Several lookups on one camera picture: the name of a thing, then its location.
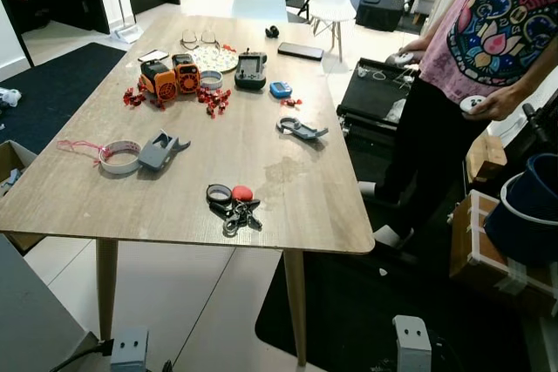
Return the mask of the person's left hand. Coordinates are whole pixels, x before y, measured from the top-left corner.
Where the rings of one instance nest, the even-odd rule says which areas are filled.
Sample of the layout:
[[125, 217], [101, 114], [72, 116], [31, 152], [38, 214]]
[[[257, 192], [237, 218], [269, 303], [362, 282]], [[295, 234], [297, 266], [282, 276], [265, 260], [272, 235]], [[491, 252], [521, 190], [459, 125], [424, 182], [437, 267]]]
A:
[[471, 110], [471, 116], [485, 120], [501, 121], [509, 117], [525, 100], [527, 91], [521, 86], [510, 85], [489, 94]]

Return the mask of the person's right hand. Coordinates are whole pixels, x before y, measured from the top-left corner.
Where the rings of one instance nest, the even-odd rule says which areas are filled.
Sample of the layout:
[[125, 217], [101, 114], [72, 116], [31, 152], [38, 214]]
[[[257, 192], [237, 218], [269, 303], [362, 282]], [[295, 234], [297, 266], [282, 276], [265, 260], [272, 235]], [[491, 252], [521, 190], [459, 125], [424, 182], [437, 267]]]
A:
[[404, 45], [398, 52], [401, 54], [412, 54], [415, 61], [421, 61], [431, 41], [429, 37], [419, 37]]

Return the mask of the white hand controller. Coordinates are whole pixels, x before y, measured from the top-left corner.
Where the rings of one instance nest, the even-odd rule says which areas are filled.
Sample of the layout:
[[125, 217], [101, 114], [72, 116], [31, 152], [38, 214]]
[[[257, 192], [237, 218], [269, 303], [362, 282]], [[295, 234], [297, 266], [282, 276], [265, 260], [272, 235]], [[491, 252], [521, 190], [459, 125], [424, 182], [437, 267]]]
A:
[[405, 51], [388, 55], [385, 59], [386, 64], [396, 66], [396, 68], [404, 68], [404, 66], [417, 63], [421, 60], [422, 51]]
[[459, 108], [463, 113], [471, 114], [475, 106], [482, 104], [483, 101], [486, 101], [486, 98], [483, 96], [469, 96], [462, 98], [462, 100], [459, 101]]

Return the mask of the key bunch with red tag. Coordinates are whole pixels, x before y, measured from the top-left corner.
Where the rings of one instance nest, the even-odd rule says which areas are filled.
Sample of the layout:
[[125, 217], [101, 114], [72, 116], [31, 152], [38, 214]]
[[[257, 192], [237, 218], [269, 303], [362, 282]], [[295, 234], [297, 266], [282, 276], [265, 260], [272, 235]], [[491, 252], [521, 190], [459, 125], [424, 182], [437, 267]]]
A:
[[254, 214], [262, 202], [247, 187], [211, 184], [206, 189], [206, 200], [211, 212], [223, 221], [224, 236], [235, 237], [243, 227], [262, 229], [262, 222]]

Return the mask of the black low table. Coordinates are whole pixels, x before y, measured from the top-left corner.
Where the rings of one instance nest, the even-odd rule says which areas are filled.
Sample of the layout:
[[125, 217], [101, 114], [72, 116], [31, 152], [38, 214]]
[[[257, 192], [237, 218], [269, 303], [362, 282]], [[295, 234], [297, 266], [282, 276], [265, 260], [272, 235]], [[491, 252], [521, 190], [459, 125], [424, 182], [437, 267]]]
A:
[[404, 0], [360, 0], [356, 24], [379, 32], [394, 32], [404, 13]]

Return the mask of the small brown box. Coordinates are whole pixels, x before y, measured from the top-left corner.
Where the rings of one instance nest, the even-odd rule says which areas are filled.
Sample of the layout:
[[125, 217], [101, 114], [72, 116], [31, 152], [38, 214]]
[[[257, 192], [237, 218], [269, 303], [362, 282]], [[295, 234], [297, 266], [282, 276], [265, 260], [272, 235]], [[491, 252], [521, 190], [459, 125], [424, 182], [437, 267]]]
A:
[[472, 142], [464, 160], [470, 182], [488, 182], [497, 178], [507, 164], [505, 146], [499, 137], [482, 133]]

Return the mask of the open black case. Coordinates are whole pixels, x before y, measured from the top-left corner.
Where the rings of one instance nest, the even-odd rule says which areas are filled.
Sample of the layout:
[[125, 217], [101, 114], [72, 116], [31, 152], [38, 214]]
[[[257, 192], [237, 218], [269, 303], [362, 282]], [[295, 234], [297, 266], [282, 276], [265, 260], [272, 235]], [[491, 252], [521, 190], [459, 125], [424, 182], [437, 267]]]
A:
[[344, 132], [348, 133], [352, 126], [360, 126], [371, 132], [393, 134], [398, 129], [398, 116], [390, 117], [391, 110], [410, 93], [412, 82], [418, 76], [415, 68], [398, 68], [360, 58], [345, 96], [337, 106], [338, 122]]

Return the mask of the person in pink patterned shirt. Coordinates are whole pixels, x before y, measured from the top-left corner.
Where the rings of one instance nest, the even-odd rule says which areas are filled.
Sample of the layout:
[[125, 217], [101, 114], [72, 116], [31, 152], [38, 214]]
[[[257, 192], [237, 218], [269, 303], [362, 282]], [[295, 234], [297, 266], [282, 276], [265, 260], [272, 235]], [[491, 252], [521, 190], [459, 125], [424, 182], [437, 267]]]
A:
[[395, 208], [376, 243], [401, 247], [439, 207], [472, 142], [491, 120], [459, 108], [513, 85], [558, 41], [558, 0], [454, 0], [457, 16], [418, 61], [398, 121], [393, 159], [379, 182], [359, 182], [367, 200]]

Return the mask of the dark blue round bin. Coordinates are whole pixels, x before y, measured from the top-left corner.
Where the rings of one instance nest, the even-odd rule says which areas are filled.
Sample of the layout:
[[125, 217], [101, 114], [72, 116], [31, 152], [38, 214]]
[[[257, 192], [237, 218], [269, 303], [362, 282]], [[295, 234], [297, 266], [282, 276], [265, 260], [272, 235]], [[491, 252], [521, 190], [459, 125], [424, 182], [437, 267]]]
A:
[[486, 236], [510, 260], [545, 267], [558, 260], [558, 156], [535, 154], [500, 189]]

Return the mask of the flat black phone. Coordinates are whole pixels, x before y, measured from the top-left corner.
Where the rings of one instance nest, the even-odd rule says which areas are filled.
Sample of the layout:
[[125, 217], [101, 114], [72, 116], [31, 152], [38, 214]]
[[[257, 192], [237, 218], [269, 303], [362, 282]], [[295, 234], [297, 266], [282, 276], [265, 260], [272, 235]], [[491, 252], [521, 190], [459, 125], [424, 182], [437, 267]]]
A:
[[303, 60], [323, 61], [324, 50], [319, 48], [310, 48], [307, 45], [283, 42], [280, 43], [276, 52], [280, 55], [289, 55], [290, 57], [299, 57]]

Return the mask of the small blue device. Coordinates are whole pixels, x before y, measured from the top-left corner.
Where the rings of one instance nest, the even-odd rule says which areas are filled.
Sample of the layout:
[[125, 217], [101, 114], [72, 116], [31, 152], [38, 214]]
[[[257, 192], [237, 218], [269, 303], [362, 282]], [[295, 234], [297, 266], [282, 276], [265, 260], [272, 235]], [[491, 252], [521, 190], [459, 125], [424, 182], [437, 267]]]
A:
[[274, 98], [290, 98], [294, 93], [291, 86], [287, 82], [275, 81], [268, 84], [269, 93]]

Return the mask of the taped cardboard box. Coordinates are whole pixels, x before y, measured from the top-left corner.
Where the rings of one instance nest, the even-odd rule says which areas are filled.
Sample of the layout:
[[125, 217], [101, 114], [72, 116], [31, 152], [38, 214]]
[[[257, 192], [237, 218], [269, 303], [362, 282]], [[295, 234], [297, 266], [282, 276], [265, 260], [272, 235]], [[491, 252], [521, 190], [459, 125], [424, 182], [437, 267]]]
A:
[[497, 200], [471, 190], [452, 213], [449, 276], [495, 303], [520, 312], [555, 317], [557, 265], [527, 267], [510, 260], [487, 237], [485, 222]]

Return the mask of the black handheld console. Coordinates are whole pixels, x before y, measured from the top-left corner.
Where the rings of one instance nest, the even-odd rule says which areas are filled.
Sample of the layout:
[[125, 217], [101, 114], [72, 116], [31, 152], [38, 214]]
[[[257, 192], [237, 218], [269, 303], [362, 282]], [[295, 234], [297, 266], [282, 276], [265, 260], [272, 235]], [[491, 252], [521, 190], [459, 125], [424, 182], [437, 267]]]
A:
[[267, 84], [266, 63], [268, 55], [259, 51], [246, 51], [236, 58], [234, 82], [244, 91], [259, 91]]

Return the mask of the white patterned round plate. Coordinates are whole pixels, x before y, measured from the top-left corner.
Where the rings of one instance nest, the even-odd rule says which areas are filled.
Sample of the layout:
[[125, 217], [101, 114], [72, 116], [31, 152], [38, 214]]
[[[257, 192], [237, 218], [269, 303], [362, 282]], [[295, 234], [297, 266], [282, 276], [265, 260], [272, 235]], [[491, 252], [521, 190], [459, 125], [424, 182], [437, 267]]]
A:
[[206, 45], [188, 51], [193, 62], [200, 71], [218, 71], [226, 73], [233, 71], [238, 66], [239, 54], [222, 46]]

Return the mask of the small white tape roll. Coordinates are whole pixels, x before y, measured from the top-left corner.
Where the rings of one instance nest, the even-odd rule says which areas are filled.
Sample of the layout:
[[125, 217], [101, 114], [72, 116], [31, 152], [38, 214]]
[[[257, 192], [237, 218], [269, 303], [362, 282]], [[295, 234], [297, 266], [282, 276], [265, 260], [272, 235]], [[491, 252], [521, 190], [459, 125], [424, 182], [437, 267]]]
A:
[[220, 90], [223, 76], [220, 71], [205, 70], [199, 73], [199, 88], [207, 91]]

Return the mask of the pile of red clips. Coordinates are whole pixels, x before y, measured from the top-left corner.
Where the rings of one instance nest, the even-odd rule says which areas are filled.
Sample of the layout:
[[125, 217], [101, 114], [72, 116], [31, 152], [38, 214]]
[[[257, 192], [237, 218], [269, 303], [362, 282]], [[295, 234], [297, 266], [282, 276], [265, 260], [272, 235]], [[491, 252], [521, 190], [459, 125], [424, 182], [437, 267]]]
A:
[[152, 93], [150, 89], [144, 88], [143, 85], [136, 85], [135, 88], [128, 88], [124, 93], [123, 102], [125, 105], [129, 105], [132, 108], [139, 108], [141, 105], [147, 105], [157, 111], [165, 110], [156, 94]]
[[199, 104], [206, 105], [206, 113], [210, 118], [218, 118], [228, 108], [231, 94], [231, 89], [200, 88], [195, 97]]

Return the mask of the eyeglasses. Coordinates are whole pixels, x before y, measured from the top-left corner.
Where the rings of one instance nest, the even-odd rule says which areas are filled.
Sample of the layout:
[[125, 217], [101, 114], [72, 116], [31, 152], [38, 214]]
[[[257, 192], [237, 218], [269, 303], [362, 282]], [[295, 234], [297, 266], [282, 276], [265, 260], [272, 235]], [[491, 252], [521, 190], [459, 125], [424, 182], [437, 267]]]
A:
[[201, 30], [201, 32], [184, 30], [183, 33], [180, 34], [180, 46], [187, 51], [191, 51], [202, 48], [202, 46], [220, 48], [221, 43], [216, 40], [215, 33], [211, 30]]

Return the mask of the orange device with round grille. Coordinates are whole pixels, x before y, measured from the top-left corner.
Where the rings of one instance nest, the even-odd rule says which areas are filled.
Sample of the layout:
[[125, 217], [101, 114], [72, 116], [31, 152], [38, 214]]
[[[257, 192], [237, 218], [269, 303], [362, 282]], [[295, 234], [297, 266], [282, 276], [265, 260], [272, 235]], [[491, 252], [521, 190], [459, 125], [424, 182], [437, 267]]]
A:
[[181, 53], [171, 56], [175, 80], [180, 93], [196, 93], [200, 89], [201, 71], [191, 54]]

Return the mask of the light wooden table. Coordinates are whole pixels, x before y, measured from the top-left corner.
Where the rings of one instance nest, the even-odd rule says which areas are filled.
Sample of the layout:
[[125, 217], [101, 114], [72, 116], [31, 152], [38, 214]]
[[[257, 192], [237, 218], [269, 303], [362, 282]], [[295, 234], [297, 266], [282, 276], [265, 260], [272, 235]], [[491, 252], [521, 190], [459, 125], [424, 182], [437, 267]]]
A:
[[[57, 140], [77, 140], [79, 148], [48, 145], [0, 198], [0, 233], [95, 241], [101, 336], [112, 331], [121, 241], [279, 249], [296, 361], [303, 367], [303, 254], [364, 255], [374, 248], [373, 229], [322, 66], [276, 53], [278, 44], [267, 40], [264, 27], [263, 21], [204, 15], [157, 18], [57, 133]], [[184, 30], [211, 30], [216, 40], [239, 51], [266, 53], [267, 76], [290, 83], [303, 104], [290, 108], [266, 92], [234, 90], [231, 105], [218, 118], [210, 118], [206, 105], [192, 97], [178, 98], [164, 111], [124, 105], [125, 91], [135, 88], [140, 75], [137, 57], [154, 49], [175, 49]], [[304, 141], [276, 129], [282, 117], [330, 132]], [[191, 142], [160, 172], [117, 176], [94, 165], [96, 146], [122, 139], [148, 141], [160, 132]], [[224, 236], [223, 221], [206, 200], [211, 184], [250, 189], [262, 202], [254, 211], [262, 229], [243, 227], [235, 237]]]

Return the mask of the black floor mat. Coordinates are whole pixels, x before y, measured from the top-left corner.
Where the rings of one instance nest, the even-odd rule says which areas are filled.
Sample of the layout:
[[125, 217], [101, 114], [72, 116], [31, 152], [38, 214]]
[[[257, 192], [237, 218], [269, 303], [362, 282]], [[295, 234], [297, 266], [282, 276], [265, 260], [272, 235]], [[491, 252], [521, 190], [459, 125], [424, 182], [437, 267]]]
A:
[[549, 372], [519, 312], [489, 296], [371, 255], [303, 254], [306, 356], [328, 372], [396, 372], [394, 317], [432, 332], [433, 372]]

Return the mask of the orange black boxy device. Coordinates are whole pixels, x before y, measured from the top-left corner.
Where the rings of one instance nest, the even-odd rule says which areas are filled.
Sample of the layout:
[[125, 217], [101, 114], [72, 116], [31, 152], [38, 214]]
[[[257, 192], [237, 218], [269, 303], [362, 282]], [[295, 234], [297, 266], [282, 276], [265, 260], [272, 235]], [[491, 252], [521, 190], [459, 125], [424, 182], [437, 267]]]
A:
[[137, 89], [153, 94], [157, 104], [164, 104], [164, 102], [173, 101], [178, 97], [178, 77], [162, 61], [145, 61], [140, 63]]

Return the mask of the white smartphone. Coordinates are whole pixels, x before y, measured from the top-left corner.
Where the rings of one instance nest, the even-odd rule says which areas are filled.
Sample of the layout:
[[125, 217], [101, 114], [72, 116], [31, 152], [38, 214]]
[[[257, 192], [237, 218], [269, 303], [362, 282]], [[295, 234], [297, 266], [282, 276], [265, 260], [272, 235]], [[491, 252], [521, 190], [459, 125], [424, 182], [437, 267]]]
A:
[[165, 58], [168, 57], [170, 57], [170, 53], [167, 53], [167, 51], [152, 50], [147, 54], [139, 55], [139, 57], [137, 57], [137, 61], [139, 61], [140, 63], [147, 63], [152, 61], [159, 62], [165, 60]]

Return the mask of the grey plastic tape dispenser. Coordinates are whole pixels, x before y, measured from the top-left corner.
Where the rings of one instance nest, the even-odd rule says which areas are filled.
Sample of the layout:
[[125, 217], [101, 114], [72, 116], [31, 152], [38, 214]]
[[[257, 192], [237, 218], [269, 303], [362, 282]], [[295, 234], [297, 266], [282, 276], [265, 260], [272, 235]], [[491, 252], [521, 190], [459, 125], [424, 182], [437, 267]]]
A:
[[154, 139], [142, 146], [137, 162], [142, 168], [150, 170], [150, 172], [160, 172], [172, 157], [172, 153], [183, 152], [190, 145], [190, 141], [184, 141], [181, 137], [160, 132]]

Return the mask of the dark blue rug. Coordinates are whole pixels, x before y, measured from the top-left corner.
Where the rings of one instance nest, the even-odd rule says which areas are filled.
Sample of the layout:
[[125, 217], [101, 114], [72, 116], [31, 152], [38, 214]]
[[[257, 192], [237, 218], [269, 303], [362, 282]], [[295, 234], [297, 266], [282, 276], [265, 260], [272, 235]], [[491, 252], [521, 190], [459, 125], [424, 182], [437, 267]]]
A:
[[0, 144], [12, 140], [42, 152], [126, 52], [88, 43], [0, 82], [20, 91], [15, 108], [0, 114]]

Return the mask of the white clutter pile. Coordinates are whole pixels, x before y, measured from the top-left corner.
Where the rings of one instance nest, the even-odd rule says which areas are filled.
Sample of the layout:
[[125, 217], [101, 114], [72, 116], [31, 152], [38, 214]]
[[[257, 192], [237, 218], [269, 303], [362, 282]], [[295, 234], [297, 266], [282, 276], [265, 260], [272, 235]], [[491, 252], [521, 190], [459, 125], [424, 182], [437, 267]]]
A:
[[20, 90], [0, 88], [0, 110], [16, 108], [17, 102], [23, 97]]

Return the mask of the open cardboard box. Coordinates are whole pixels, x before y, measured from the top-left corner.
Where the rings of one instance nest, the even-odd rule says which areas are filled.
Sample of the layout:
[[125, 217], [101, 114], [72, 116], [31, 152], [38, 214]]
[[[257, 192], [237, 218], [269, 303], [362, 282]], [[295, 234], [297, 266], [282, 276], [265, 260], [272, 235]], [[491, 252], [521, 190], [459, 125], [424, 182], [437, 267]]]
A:
[[[7, 140], [0, 144], [0, 198], [16, 184], [20, 174], [32, 164], [37, 157], [23, 145]], [[44, 239], [35, 233], [3, 233], [20, 255], [25, 255]]]

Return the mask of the grey flat board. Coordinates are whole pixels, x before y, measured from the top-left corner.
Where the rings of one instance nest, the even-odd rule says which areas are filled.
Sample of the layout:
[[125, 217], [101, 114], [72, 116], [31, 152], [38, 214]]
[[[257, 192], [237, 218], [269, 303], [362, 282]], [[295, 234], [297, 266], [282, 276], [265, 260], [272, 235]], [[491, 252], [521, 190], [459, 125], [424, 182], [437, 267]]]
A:
[[97, 344], [0, 235], [0, 372], [48, 372]]

